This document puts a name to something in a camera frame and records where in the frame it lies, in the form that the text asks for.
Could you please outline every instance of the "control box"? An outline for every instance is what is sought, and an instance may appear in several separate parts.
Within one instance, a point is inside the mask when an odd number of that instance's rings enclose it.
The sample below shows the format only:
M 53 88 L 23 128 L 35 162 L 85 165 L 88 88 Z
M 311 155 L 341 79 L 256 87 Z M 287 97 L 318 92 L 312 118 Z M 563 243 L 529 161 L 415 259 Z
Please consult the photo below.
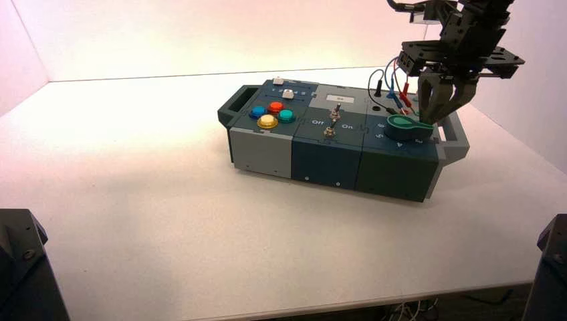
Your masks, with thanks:
M 389 117 L 419 117 L 399 109 L 387 91 L 370 94 L 382 106 L 363 88 L 281 78 L 242 86 L 218 110 L 231 161 L 237 169 L 339 189 L 429 198 L 443 167 L 469 149 L 458 115 L 434 125 L 427 139 L 396 140 L 386 134 Z M 408 99 L 418 110 L 416 95 Z

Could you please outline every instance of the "yellow button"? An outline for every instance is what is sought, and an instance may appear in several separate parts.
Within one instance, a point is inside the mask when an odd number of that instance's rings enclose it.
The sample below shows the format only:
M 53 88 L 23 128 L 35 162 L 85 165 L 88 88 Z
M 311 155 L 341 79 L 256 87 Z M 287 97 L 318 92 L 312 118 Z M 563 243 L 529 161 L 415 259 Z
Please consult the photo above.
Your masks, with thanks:
M 264 129 L 270 129 L 277 126 L 277 118 L 272 115 L 264 115 L 258 118 L 257 123 L 258 127 Z

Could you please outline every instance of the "white table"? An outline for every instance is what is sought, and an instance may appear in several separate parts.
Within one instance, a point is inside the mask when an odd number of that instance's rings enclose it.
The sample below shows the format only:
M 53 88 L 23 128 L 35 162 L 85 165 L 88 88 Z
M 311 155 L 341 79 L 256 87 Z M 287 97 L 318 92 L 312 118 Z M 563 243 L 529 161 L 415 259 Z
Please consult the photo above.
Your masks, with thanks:
M 74 320 L 258 318 L 532 280 L 567 176 L 472 106 L 469 154 L 424 203 L 233 168 L 217 109 L 242 84 L 369 73 L 51 83 L 0 118 L 0 207 L 46 228 Z

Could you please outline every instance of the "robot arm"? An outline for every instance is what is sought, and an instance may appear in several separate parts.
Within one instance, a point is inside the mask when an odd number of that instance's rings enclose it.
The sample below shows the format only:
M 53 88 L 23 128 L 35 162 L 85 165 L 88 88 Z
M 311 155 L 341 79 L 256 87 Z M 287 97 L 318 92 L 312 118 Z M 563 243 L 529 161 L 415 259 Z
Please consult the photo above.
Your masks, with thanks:
M 409 12 L 413 23 L 439 21 L 443 26 L 440 40 L 403 42 L 398 57 L 408 76 L 419 77 L 421 122 L 434 124 L 470 102 L 480 77 L 511 78 L 525 62 L 497 47 L 514 0 L 458 0 L 460 11 L 450 0 L 387 1 L 394 10 Z

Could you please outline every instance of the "small white button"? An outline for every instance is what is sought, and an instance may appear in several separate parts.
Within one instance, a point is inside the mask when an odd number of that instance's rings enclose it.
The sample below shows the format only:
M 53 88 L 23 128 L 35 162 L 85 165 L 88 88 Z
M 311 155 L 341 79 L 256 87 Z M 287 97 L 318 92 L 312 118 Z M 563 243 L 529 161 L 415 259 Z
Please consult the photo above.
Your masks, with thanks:
M 284 93 L 281 95 L 285 99 L 294 99 L 294 91 L 291 89 L 286 89 L 283 91 Z

